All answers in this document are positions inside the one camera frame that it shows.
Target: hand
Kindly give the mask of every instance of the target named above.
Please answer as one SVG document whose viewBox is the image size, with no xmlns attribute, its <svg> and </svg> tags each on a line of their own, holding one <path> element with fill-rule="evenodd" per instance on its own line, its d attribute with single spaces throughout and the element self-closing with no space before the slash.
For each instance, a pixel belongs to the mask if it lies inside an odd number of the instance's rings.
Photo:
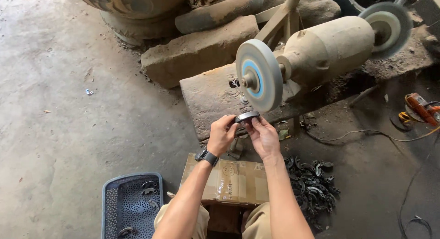
<svg viewBox="0 0 440 239">
<path fill-rule="evenodd" d="M 278 134 L 276 129 L 263 117 L 252 118 L 251 124 L 245 122 L 255 151 L 260 155 L 263 162 L 274 156 L 281 156 Z"/>
<path fill-rule="evenodd" d="M 239 124 L 234 123 L 231 125 L 231 128 L 228 125 L 231 124 L 235 117 L 235 115 L 225 115 L 211 124 L 211 135 L 209 136 L 206 149 L 216 157 L 220 157 L 221 154 L 225 153 L 228 146 L 234 140 Z"/>
</svg>

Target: left hand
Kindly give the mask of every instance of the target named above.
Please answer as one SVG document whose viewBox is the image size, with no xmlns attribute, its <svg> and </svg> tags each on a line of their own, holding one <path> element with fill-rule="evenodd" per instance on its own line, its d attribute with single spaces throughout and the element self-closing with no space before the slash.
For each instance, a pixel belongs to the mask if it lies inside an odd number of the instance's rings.
<svg viewBox="0 0 440 239">
<path fill-rule="evenodd" d="M 228 146 L 234 140 L 235 132 L 239 124 L 234 123 L 231 125 L 231 128 L 228 128 L 228 125 L 235 117 L 235 115 L 225 115 L 211 124 L 211 135 L 209 136 L 206 149 L 216 157 L 220 157 L 221 154 L 225 153 Z"/>
</svg>

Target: blue ring on wheel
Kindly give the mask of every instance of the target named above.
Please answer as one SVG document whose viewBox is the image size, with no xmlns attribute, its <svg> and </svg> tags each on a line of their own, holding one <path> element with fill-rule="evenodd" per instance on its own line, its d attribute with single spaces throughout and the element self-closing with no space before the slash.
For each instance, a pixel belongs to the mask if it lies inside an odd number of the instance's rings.
<svg viewBox="0 0 440 239">
<path fill-rule="evenodd" d="M 263 81 L 261 78 L 261 73 L 260 70 L 257 68 L 257 66 L 255 65 L 255 63 L 249 59 L 247 59 L 244 63 L 243 63 L 243 68 L 242 68 L 242 75 L 245 73 L 246 71 L 246 67 L 251 67 L 255 70 L 256 75 L 258 76 L 258 81 L 260 82 L 260 90 L 258 90 L 257 93 L 253 92 L 252 90 L 249 90 L 249 94 L 256 97 L 256 98 L 260 98 L 263 95 Z"/>
</svg>

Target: gray grinding wheel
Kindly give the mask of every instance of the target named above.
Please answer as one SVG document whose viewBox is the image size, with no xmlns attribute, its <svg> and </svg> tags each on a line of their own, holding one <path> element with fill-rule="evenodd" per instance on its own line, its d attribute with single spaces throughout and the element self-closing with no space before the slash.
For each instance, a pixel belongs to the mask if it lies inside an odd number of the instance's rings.
<svg viewBox="0 0 440 239">
<path fill-rule="evenodd" d="M 269 112 L 281 104 L 283 76 L 270 48 L 250 39 L 237 51 L 237 78 L 240 88 L 256 111 Z"/>
<path fill-rule="evenodd" d="M 362 11 L 359 17 L 365 19 L 376 32 L 372 59 L 393 56 L 410 37 L 412 21 L 402 5 L 380 2 Z"/>
</svg>

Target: khaki pants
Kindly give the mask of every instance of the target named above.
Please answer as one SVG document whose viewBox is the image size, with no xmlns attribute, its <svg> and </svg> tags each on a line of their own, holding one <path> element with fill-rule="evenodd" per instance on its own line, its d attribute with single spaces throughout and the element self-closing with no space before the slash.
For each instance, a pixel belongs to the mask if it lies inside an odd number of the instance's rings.
<svg viewBox="0 0 440 239">
<path fill-rule="evenodd" d="M 162 206 L 154 220 L 154 228 L 161 221 L 168 205 Z M 206 231 L 208 230 L 209 213 L 200 206 L 198 210 L 197 223 L 195 225 L 193 239 L 206 239 Z M 245 239 L 272 239 L 269 203 L 263 203 L 252 211 L 246 222 L 246 230 L 242 234 Z"/>
</svg>

